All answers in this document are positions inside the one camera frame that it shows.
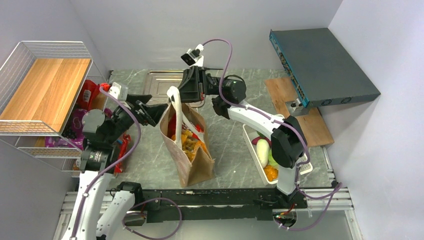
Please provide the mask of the burlap grocery bag pink print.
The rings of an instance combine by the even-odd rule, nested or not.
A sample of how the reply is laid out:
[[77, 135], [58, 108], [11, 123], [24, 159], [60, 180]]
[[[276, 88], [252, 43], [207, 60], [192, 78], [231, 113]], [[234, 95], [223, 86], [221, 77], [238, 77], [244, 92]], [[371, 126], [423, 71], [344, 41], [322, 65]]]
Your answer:
[[171, 86], [167, 92], [168, 107], [159, 122], [164, 144], [175, 163], [182, 187], [214, 178], [215, 161], [209, 151], [209, 138], [204, 118], [183, 103], [180, 91]]

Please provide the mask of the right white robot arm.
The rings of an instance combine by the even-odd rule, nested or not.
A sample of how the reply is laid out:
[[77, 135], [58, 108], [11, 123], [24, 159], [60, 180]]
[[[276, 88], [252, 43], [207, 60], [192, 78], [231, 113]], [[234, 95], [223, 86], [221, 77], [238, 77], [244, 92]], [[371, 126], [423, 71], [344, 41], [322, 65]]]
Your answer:
[[218, 116], [245, 124], [270, 141], [273, 159], [278, 165], [275, 194], [276, 203], [287, 208], [295, 201], [301, 157], [308, 157], [306, 138], [294, 116], [282, 117], [267, 113], [246, 102], [245, 80], [236, 74], [213, 77], [204, 66], [202, 51], [198, 44], [181, 55], [188, 65], [184, 70], [178, 91], [183, 103], [199, 102], [212, 96], [212, 106]]

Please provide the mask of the white perforated plastic basket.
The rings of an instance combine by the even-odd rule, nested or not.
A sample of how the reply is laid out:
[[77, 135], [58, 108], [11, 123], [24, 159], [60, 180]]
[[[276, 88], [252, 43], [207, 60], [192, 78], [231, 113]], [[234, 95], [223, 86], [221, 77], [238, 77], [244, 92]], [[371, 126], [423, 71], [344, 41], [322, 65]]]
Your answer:
[[[242, 129], [247, 149], [249, 150], [264, 185], [276, 185], [279, 177], [293, 179], [296, 170], [298, 170], [299, 175], [305, 175], [313, 171], [313, 165], [308, 162], [308, 157], [305, 155], [301, 141], [290, 128], [278, 123], [273, 123], [269, 136], [263, 135], [261, 132], [254, 130], [246, 124], [242, 126]], [[251, 143], [252, 139], [256, 137], [263, 137], [269, 144], [272, 156], [278, 163], [276, 167], [278, 169], [277, 180], [267, 180], [264, 168], [261, 167], [257, 157], [256, 145], [252, 145]]]

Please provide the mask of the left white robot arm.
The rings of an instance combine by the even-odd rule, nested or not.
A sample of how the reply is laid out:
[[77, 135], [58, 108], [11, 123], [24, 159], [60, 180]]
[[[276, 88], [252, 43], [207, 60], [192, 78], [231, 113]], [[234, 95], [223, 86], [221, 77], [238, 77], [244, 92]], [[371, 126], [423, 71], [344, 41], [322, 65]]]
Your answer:
[[117, 104], [111, 115], [92, 109], [82, 118], [83, 150], [80, 156], [80, 175], [76, 201], [64, 240], [109, 240], [123, 223], [127, 211], [137, 210], [144, 203], [142, 187], [135, 182], [117, 186], [111, 204], [101, 213], [101, 206], [115, 166], [125, 160], [134, 149], [120, 154], [118, 139], [135, 126], [155, 127], [168, 104], [148, 102], [151, 95], [128, 93], [128, 87], [119, 83], [102, 83], [99, 92]]

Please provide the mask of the red candy bag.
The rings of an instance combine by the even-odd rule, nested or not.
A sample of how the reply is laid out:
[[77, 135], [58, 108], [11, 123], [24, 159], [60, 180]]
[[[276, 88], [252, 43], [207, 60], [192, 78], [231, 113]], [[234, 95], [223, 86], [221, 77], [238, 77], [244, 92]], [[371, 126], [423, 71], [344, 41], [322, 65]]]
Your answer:
[[[175, 140], [176, 119], [177, 119], [176, 114], [174, 113], [172, 115], [172, 117], [170, 118], [170, 120], [168, 121], [168, 127], [167, 127], [167, 134], [166, 135], [167, 135], [168, 138], [171, 138], [173, 140]], [[202, 127], [199, 124], [195, 125], [195, 129], [199, 133], [202, 133], [202, 134], [204, 133], [204, 130], [202, 129]], [[183, 123], [182, 134], [187, 135], [187, 136], [191, 136], [191, 137], [199, 140], [199, 137], [192, 130], [190, 130], [185, 123]]]

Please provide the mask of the orange snack bag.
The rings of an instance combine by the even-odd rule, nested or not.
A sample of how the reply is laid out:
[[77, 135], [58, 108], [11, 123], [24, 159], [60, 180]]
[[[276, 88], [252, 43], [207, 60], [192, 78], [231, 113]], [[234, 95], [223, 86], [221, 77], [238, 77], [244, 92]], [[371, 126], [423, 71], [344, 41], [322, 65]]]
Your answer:
[[206, 154], [209, 154], [209, 151], [203, 141], [196, 139], [194, 137], [191, 137], [190, 135], [182, 134], [182, 131], [181, 131], [182, 150], [187, 155], [188, 160], [191, 163], [194, 161], [198, 149], [202, 149]]

